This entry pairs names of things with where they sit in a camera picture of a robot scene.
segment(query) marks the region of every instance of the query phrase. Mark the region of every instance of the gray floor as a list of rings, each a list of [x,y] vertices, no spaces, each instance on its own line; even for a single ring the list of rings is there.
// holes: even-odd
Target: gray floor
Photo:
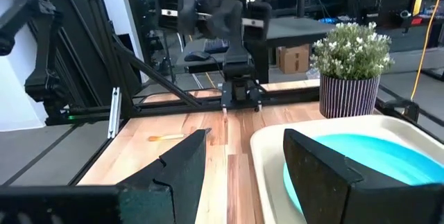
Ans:
[[[399,59],[398,62],[410,62],[411,67],[415,61],[407,58],[415,55],[417,57],[419,53],[395,55]],[[443,57],[442,52],[432,50],[431,53],[430,56],[434,55],[441,59]],[[399,64],[397,74],[382,76],[382,84],[395,93],[409,98],[415,73],[405,73],[406,68],[405,65]],[[223,82],[219,72],[211,72],[209,76],[216,86]],[[196,77],[203,87],[212,87],[205,74],[196,74]],[[271,83],[304,79],[307,79],[305,74],[286,75],[275,67],[270,69]],[[198,89],[196,81],[190,74],[178,74],[177,86],[184,90]],[[161,92],[166,92],[166,90],[159,85],[150,84],[134,100],[138,103],[149,94]],[[393,99],[384,92],[380,92],[379,96],[386,101]],[[415,97],[415,101],[420,104],[421,108],[444,119],[444,107],[440,106],[442,98],[444,98],[444,83],[421,76]],[[420,116],[419,123],[444,139],[442,127],[423,115]],[[15,186],[69,184],[88,159],[101,146],[107,144],[107,128],[108,122],[104,121],[85,124],[76,129],[72,129],[71,126],[55,126],[38,130],[0,132],[0,184]]]

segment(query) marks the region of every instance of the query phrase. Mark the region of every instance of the black and white striped planter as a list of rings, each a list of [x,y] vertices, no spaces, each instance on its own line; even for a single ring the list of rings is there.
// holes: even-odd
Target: black and white striped planter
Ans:
[[[381,76],[341,80],[321,74],[319,110],[326,118],[372,114]]]

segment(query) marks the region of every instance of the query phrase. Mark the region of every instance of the white wall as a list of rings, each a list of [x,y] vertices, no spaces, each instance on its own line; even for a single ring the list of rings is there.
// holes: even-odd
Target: white wall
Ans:
[[[0,14],[13,0],[0,0]],[[47,118],[43,103],[36,103],[24,91],[24,82],[35,66],[37,45],[27,26],[15,36],[15,47],[0,56],[0,131],[41,128]]]
[[[136,57],[144,61],[142,55],[142,48],[140,46],[139,38],[137,36],[136,27],[134,24],[133,15],[128,0],[104,0],[108,17],[114,25],[116,34],[129,34],[131,44],[133,45]],[[142,82],[148,80],[148,76],[143,74]]]

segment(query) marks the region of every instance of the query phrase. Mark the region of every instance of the cardboard box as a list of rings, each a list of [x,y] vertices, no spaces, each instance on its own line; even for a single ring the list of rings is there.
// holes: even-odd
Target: cardboard box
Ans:
[[[309,69],[310,45],[279,47],[276,49],[276,65],[284,74],[306,72]]]

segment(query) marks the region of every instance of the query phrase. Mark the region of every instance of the wooden plank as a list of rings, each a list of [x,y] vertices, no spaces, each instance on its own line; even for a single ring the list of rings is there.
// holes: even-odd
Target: wooden plank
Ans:
[[[256,223],[247,155],[228,156],[227,223]]]
[[[264,87],[296,89],[316,86],[316,83],[318,80],[307,80]],[[193,94],[216,96],[219,92]],[[146,101],[175,99],[170,94],[157,94]],[[227,121],[222,112],[131,119],[79,184],[116,184],[181,141],[151,142],[148,141],[150,136],[190,134],[198,128],[212,128],[207,136],[205,179],[196,223],[263,223],[250,149],[251,135],[266,126],[322,118],[315,102],[264,107],[261,112],[252,109],[229,111]]]

